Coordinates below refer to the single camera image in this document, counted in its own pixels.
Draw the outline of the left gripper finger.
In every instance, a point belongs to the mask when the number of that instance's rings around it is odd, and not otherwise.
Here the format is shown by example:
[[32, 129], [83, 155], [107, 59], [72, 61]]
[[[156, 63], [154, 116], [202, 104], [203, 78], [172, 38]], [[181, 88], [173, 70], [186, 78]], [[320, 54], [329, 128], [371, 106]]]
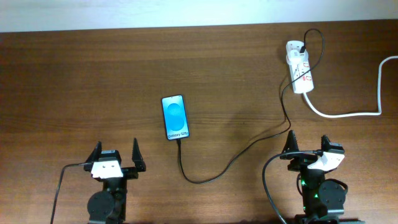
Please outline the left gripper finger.
[[102, 143], [101, 141], [98, 141], [92, 153], [88, 156], [87, 160], [85, 161], [85, 163], [94, 163], [98, 161], [101, 152], [102, 152]]
[[144, 162], [143, 156], [139, 150], [139, 145], [136, 138], [134, 138], [133, 147], [132, 147], [132, 161], [137, 170], [146, 169], [146, 163]]

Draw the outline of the blue Galaxy smartphone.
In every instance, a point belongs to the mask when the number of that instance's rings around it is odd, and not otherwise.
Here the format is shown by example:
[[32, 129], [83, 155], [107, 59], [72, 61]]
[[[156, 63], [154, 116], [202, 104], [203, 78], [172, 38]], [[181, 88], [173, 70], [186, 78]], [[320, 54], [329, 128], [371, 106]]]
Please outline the blue Galaxy smartphone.
[[182, 95], [162, 98], [165, 132], [169, 141], [190, 135], [185, 104]]

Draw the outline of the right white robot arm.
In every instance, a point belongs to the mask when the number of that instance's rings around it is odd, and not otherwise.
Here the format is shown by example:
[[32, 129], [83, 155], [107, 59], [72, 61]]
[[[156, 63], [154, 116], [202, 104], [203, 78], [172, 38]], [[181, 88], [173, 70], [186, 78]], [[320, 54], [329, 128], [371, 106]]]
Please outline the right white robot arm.
[[301, 190], [303, 215], [295, 216], [295, 223], [362, 223], [357, 218], [341, 219], [348, 185], [325, 175], [337, 169], [345, 158], [341, 144], [328, 136], [321, 137], [321, 148], [315, 152], [299, 149], [296, 135], [290, 130], [280, 156], [289, 160], [289, 171], [298, 172], [297, 187]]

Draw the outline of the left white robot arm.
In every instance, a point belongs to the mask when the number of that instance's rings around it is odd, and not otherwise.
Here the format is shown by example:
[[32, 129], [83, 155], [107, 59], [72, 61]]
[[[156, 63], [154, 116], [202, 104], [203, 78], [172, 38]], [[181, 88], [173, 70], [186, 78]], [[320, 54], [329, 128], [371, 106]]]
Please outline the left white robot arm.
[[87, 203], [90, 223], [123, 223], [126, 220], [127, 181], [138, 179], [139, 173], [146, 171], [137, 139], [133, 142], [131, 159], [133, 167], [122, 167], [119, 151], [104, 151], [100, 142], [87, 158], [83, 169], [103, 184], [102, 190], [93, 194]]

